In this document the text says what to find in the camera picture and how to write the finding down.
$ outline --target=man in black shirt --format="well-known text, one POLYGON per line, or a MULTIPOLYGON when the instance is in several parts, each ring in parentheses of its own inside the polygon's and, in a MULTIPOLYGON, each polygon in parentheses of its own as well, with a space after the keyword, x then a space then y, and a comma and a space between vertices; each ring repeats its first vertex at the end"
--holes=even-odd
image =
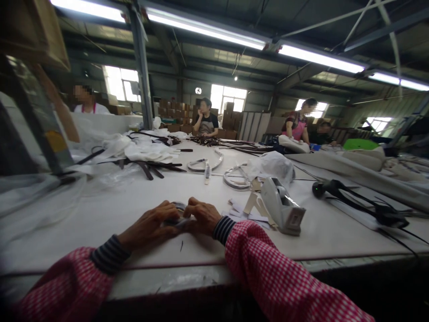
POLYGON ((334 141, 333 138, 328 134, 330 131, 331 124, 329 122, 323 121, 317 126, 317 130, 311 131, 309 133, 310 143, 318 145, 331 144, 336 146, 336 141, 334 141))
POLYGON ((198 110, 197 122, 193 129, 198 132, 198 136, 213 137, 218 134, 219 123, 215 115, 210 113, 211 101, 208 98, 203 98, 198 110))

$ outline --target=red gingham sleeve cover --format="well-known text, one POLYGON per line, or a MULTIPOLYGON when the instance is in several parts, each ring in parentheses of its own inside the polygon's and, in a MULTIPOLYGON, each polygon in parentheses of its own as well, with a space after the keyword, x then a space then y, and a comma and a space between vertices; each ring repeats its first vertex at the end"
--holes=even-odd
POLYGON ((281 254, 256 223, 236 223, 225 258, 270 321, 374 321, 345 294, 281 254))
POLYGON ((15 307, 22 321, 91 321, 107 298, 113 275, 98 270, 81 247, 56 262, 15 307))

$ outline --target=hand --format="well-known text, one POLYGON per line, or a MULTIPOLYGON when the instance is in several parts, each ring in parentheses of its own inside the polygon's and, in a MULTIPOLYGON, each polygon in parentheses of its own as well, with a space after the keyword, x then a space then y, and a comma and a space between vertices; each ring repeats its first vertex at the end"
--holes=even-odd
POLYGON ((179 234, 175 227, 161 227, 164 220, 179 219, 177 208, 169 201, 146 211, 130 228, 118 235, 118 240, 128 251, 134 251, 158 238, 171 238, 179 234))
POLYGON ((183 212, 183 217, 189 218, 194 215, 197 220, 189 221, 185 226, 185 231, 190 233, 202 233, 213 236, 213 232, 222 216, 216 208, 209 204, 189 198, 188 206, 183 212))

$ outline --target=seated worker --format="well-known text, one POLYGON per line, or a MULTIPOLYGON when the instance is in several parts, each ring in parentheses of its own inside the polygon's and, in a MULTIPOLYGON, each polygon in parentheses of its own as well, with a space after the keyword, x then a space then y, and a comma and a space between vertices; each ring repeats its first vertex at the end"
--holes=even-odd
MULTIPOLYGON (((270 321, 375 321, 345 294, 323 284, 280 253, 264 229, 251 220, 234 222, 208 203, 190 198, 183 217, 196 220, 184 230, 213 237, 225 246, 235 278, 252 292, 270 321)), ((81 247, 54 264, 16 304, 19 321, 91 321, 112 289, 115 275, 131 252, 177 236, 174 204, 164 201, 120 235, 97 249, 81 247)))
POLYGON ((210 113, 211 100, 203 98, 198 110, 197 122, 193 129, 198 132, 198 136, 216 136, 219 132, 218 118, 210 113))
POLYGON ((332 146, 336 146, 336 141, 334 141, 334 139, 328 134, 330 131, 331 124, 327 121, 323 121, 322 123, 317 125, 317 128, 315 130, 310 131, 310 143, 318 145, 331 144, 332 146))
POLYGON ((107 107, 95 102, 94 92, 87 85, 76 85, 73 89, 80 105, 75 107, 75 113, 111 114, 107 107))
POLYGON ((293 111, 289 114, 282 128, 282 134, 295 140, 303 140, 310 145, 307 132, 306 114, 310 114, 317 107, 317 101, 314 98, 309 98, 304 101, 299 111, 293 111))

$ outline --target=striped cuff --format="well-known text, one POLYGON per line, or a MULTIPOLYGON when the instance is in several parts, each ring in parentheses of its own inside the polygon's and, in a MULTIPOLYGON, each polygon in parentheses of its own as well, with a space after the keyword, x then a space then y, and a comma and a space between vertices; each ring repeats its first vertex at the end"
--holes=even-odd
POLYGON ((103 273, 114 275, 130 256, 131 253, 126 251, 119 242, 118 237, 113 235, 108 241, 93 251, 89 259, 103 273))
POLYGON ((222 243, 222 245, 226 245, 229 233, 236 222, 229 217, 223 217, 219 220, 218 224, 214 228, 213 239, 216 239, 222 243))

